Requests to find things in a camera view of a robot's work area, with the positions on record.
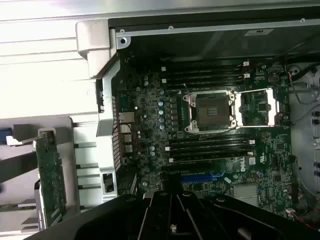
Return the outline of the silver chipset heatsink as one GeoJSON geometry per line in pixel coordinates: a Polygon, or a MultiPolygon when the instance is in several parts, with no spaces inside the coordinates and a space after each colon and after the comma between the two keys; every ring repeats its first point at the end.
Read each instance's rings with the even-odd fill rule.
{"type": "Polygon", "coordinates": [[[233,197],[244,203],[258,207],[258,187],[255,184],[237,184],[234,186],[233,197]]]}

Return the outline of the blue expansion slot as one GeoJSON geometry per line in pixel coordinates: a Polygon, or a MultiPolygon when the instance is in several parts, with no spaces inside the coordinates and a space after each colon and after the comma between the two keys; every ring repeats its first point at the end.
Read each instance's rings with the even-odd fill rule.
{"type": "Polygon", "coordinates": [[[182,178],[183,183],[193,183],[193,182],[211,182],[211,181],[216,181],[217,177],[212,177],[209,175],[204,175],[204,176],[184,176],[182,178]]]}

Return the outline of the black expansion slot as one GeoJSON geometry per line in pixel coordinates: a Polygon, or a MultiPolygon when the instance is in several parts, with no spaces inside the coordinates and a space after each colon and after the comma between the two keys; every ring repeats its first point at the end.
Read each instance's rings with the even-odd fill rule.
{"type": "Polygon", "coordinates": [[[213,165],[200,165],[200,164],[180,164],[180,165],[167,165],[161,167],[162,172],[167,173],[180,173],[181,175],[198,175],[198,174],[212,174],[220,175],[225,170],[219,166],[213,165]]]}

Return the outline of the black RAM slot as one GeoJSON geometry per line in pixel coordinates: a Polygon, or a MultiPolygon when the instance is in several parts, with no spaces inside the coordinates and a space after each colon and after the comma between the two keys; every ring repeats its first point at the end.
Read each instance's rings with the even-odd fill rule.
{"type": "Polygon", "coordinates": [[[235,77],[244,78],[249,75],[245,72],[237,71],[183,71],[183,72],[163,72],[162,78],[209,78],[209,77],[235,77]]]}
{"type": "Polygon", "coordinates": [[[191,84],[199,84],[199,83],[237,83],[242,82],[244,79],[249,78],[249,75],[236,75],[236,76],[226,76],[226,75],[218,75],[218,76],[203,76],[203,77],[176,77],[176,78],[162,78],[160,82],[162,84],[183,84],[183,83],[191,83],[191,84]]]}
{"type": "Polygon", "coordinates": [[[186,85],[187,88],[217,88],[241,86],[244,82],[192,82],[192,83],[164,83],[161,86],[165,89],[180,89],[186,85]]]}
{"type": "Polygon", "coordinates": [[[170,156],[178,156],[178,155],[190,155],[190,156],[195,156],[195,155],[219,155],[219,154],[238,154],[238,153],[248,153],[248,152],[253,152],[251,149],[222,149],[222,150],[201,150],[201,151],[175,151],[175,152],[170,152],[170,156]]]}
{"type": "Polygon", "coordinates": [[[169,72],[184,72],[184,71],[189,71],[189,72],[194,72],[194,71],[226,71],[226,70],[231,70],[231,71],[240,71],[245,68],[249,68],[249,65],[167,65],[167,66],[162,66],[160,68],[161,73],[169,73],[169,72]]]}
{"type": "Polygon", "coordinates": [[[194,145],[194,146],[178,146],[178,147],[170,147],[170,151],[193,151],[193,150],[208,150],[208,149],[248,149],[254,148],[254,144],[245,144],[245,143],[235,143],[235,144],[216,144],[216,145],[194,145]]]}
{"type": "Polygon", "coordinates": [[[180,143],[193,143],[193,142],[203,142],[203,141],[248,141],[254,140],[255,138],[250,135],[224,135],[215,137],[203,137],[203,138],[184,138],[184,139],[172,139],[169,141],[170,144],[180,144],[180,143]]]}

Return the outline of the green motherboard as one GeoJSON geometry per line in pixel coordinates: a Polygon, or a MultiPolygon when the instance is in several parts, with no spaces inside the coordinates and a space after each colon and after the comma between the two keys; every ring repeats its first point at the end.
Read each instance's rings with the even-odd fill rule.
{"type": "Polygon", "coordinates": [[[178,184],[185,191],[199,193],[204,198],[216,195],[234,197],[235,185],[256,185],[259,208],[284,215],[293,206],[292,165],[290,158],[291,128],[289,109],[289,87],[287,67],[282,62],[252,67],[249,59],[212,61],[171,62],[168,59],[142,59],[133,56],[120,61],[120,69],[114,78],[115,102],[117,107],[115,139],[118,143],[117,167],[133,177],[127,183],[118,173],[120,194],[132,193],[142,196],[148,191],[163,190],[171,184],[178,184]],[[170,140],[199,138],[204,134],[188,133],[184,126],[188,122],[185,102],[185,88],[163,88],[161,79],[163,66],[249,66],[239,71],[213,70],[201,72],[242,72],[249,73],[243,85],[232,87],[188,88],[190,93],[227,90],[233,93],[272,88],[279,102],[279,113],[273,127],[240,127],[230,135],[252,136],[252,140],[196,141],[170,144],[170,140]],[[231,154],[174,155],[170,152],[231,150],[200,149],[174,150],[170,147],[250,144],[255,147],[240,149],[253,150],[231,154]],[[212,165],[221,167],[219,175],[181,175],[161,171],[170,165],[212,165]],[[211,176],[215,181],[182,182],[184,176],[211,176]]]}

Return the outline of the CPU socket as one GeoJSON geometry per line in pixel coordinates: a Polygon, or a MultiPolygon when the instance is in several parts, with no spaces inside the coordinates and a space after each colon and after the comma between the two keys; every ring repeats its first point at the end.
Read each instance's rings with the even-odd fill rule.
{"type": "Polygon", "coordinates": [[[187,113],[184,130],[190,134],[215,134],[237,128],[236,95],[228,90],[194,91],[182,97],[187,113]]]}

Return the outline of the silver disk bay cage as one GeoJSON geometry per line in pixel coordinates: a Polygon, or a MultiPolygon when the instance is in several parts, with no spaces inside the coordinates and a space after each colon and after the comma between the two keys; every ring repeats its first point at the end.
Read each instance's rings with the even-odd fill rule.
{"type": "Polygon", "coordinates": [[[294,207],[303,220],[320,215],[320,63],[289,67],[294,207]]]}

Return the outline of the grey parts rack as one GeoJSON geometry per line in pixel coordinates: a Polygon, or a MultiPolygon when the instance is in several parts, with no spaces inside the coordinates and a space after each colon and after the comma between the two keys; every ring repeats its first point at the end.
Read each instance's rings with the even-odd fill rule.
{"type": "MultiPolygon", "coordinates": [[[[40,116],[0,119],[0,130],[12,128],[20,140],[36,137],[39,129],[55,129],[57,151],[62,160],[67,213],[80,211],[73,122],[68,116],[40,116]]],[[[34,184],[38,179],[36,154],[32,144],[0,144],[0,205],[34,203],[34,184]]],[[[38,231],[36,210],[0,212],[0,240],[22,240],[38,231]]]]}

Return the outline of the silver socket cover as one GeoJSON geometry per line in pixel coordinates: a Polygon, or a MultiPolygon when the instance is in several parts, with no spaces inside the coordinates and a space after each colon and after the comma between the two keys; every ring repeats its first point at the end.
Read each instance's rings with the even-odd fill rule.
{"type": "Polygon", "coordinates": [[[276,125],[279,101],[272,88],[234,93],[232,114],[237,128],[268,128],[276,125]]]}

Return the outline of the hard disk with blue carrier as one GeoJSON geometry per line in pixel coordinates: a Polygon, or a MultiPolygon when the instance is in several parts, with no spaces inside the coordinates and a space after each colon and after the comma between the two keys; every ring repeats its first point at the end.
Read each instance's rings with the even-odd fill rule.
{"type": "Polygon", "coordinates": [[[12,146],[14,141],[14,127],[0,127],[0,145],[12,146]]]}

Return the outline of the black and silver PC case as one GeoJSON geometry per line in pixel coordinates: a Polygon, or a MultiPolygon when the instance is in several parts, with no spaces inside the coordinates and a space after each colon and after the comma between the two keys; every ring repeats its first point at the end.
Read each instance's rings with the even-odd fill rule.
{"type": "MultiPolygon", "coordinates": [[[[114,78],[123,58],[173,63],[248,59],[254,68],[283,63],[287,67],[290,119],[289,67],[320,63],[320,4],[86,20],[76,24],[76,40],[78,53],[87,61],[90,76],[96,79],[96,148],[101,196],[107,199],[113,192],[133,194],[120,194],[117,176],[122,174],[127,183],[133,183],[133,177],[117,166],[119,144],[114,133],[118,117],[114,78]]],[[[284,215],[276,215],[320,231],[320,215],[304,220],[294,206],[298,184],[292,152],[290,163],[293,206],[284,215]]],[[[156,191],[133,195],[152,196],[156,191]]]]}

